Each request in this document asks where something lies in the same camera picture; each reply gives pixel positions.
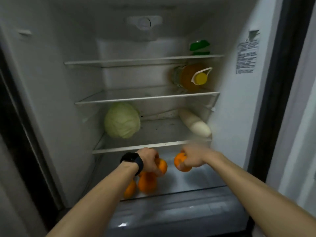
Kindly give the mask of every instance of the hand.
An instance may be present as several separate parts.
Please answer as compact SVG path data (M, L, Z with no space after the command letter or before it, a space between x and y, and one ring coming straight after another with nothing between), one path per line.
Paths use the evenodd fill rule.
M208 158L215 158L222 155L218 151L198 144L185 145L181 152L187 155L187 159L177 166L179 170L183 170L186 167L200 167L206 163Z
M143 148L136 151L144 163L143 171L154 172L157 176L163 176L162 172L155 163L155 158L159 158L159 154L155 149Z

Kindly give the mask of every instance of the watch band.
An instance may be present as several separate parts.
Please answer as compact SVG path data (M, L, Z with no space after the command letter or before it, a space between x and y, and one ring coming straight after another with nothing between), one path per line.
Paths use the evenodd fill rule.
M120 163L122 163L123 161L134 162L138 165L138 171L135 176L138 175L144 168L143 160L137 153L127 152L125 155L122 156Z

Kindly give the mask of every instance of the forearm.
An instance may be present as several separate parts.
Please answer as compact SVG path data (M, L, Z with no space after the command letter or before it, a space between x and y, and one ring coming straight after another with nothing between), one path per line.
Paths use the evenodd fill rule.
M136 163L121 163L89 191L47 236L101 236L117 203L137 171Z
M208 163L269 237L316 236L316 220L289 199L229 161L223 155Z

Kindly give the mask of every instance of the yellow bottle cap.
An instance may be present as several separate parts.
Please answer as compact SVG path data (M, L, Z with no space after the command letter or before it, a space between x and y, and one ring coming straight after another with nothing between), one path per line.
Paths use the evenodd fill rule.
M205 84L207 81L207 75L203 72L197 74L195 77L194 77L194 83L196 85L203 85Z

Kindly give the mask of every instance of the label sticker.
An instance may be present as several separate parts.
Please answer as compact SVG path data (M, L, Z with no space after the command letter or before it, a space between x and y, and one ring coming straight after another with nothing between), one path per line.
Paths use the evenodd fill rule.
M253 73L259 49L259 40L241 42L238 45L236 74Z

